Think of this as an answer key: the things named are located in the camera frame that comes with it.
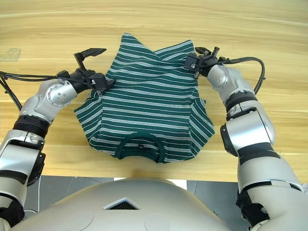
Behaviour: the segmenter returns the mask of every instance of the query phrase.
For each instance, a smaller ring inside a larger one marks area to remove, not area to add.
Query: shirt sleeve
[[[191,152],[196,156],[215,133],[213,123],[206,114],[205,100],[203,99],[197,98],[192,104],[189,119],[189,133],[191,138]]]

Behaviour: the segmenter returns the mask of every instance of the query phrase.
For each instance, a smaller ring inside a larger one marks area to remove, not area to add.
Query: vent grille
[[[122,199],[119,199],[117,201],[110,203],[109,205],[106,205],[103,209],[104,210],[139,210],[140,206],[138,206],[136,203],[134,203],[127,197],[124,197]]]
[[[118,205],[115,205],[109,209],[123,209],[123,210],[137,210],[134,206],[132,206],[130,203],[124,201],[122,203],[119,203]]]

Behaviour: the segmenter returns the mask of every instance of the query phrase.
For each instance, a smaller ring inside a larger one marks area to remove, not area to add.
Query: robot
[[[91,186],[22,221],[27,186],[42,173],[44,138],[57,113],[78,93],[93,89],[102,94],[114,83],[82,62],[104,50],[76,53],[79,68],[47,78],[21,108],[0,146],[0,231],[228,231],[193,194],[157,179]],[[239,70],[224,65],[240,59],[218,59],[218,50],[196,48],[200,55],[189,54],[185,67],[195,77],[207,77],[226,107],[220,133],[226,151],[239,160],[236,204],[250,230],[307,230],[308,197],[290,165],[273,149],[275,130],[256,98],[259,86],[253,89]]]

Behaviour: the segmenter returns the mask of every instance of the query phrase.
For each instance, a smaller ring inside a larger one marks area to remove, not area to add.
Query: t-shirt
[[[196,157],[214,127],[194,73],[184,68],[190,52],[190,40],[153,52],[124,34],[106,74],[115,84],[101,97],[92,91],[75,110],[90,146],[157,163]]]

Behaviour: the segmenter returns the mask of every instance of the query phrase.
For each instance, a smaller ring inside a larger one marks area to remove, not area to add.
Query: black cable
[[[264,66],[264,63],[262,60],[256,58],[256,57],[243,57],[243,58],[238,58],[238,59],[231,59],[231,60],[228,60],[226,64],[238,64],[238,63],[243,63],[243,62],[247,62],[247,61],[257,61],[258,63],[260,63],[261,65],[261,75],[260,75],[260,78],[255,86],[255,94],[258,93],[258,91],[260,90],[261,88],[261,85],[263,83],[263,81],[265,80],[265,66]]]
[[[6,79],[15,79],[15,80],[20,80],[20,81],[27,81],[27,82],[41,82],[41,81],[46,81],[46,80],[51,80],[51,79],[62,79],[62,80],[67,80],[67,81],[74,81],[78,82],[81,84],[88,85],[85,82],[76,80],[76,79],[70,79],[70,78],[65,78],[65,77],[59,77],[59,76],[38,76],[38,75],[21,75],[21,74],[12,74],[12,73],[5,73],[0,71],[0,85],[5,89],[5,93],[9,94],[10,98],[13,100],[13,102],[16,104],[18,110],[20,111],[22,109],[22,105],[19,102],[18,98],[16,95],[12,92],[10,89],[9,85],[6,83]]]
[[[20,111],[22,109],[22,105],[19,102],[18,98],[16,97],[16,95],[12,92],[12,90],[10,89],[9,85],[6,83],[5,79],[3,76],[0,75],[0,84],[3,86],[3,88],[5,89],[5,93],[9,94],[10,98],[13,100],[13,102],[16,104],[18,110]]]
[[[37,76],[37,75],[20,75],[20,74],[4,73],[4,77],[15,79],[15,80],[20,80],[20,81],[27,81],[27,82],[40,82],[40,81],[46,81],[50,79],[62,79],[62,80],[74,81],[74,82],[78,82],[84,85],[88,85],[87,83],[76,80],[76,79],[65,78],[65,77],[60,77],[60,76]]]

